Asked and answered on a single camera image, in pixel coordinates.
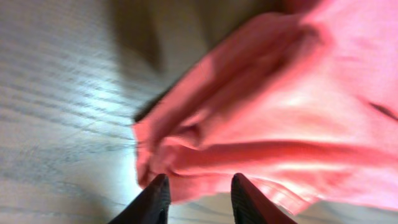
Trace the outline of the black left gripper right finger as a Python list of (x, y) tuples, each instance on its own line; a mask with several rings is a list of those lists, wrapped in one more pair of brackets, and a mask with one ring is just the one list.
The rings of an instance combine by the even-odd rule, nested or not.
[(242, 173), (231, 181), (231, 203), (235, 224), (297, 224)]

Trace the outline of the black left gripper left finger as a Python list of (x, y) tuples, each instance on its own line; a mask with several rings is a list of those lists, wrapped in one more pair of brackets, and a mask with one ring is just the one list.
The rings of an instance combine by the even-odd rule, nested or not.
[(156, 178), (108, 224), (167, 224), (171, 204), (169, 178)]

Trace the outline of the red t-shirt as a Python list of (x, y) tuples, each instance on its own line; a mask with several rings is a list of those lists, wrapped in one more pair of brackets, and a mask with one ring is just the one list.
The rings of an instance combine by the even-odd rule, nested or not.
[(244, 174), (296, 214), (397, 208), (397, 0), (285, 1), (203, 57), (133, 127), (137, 180), (174, 202)]

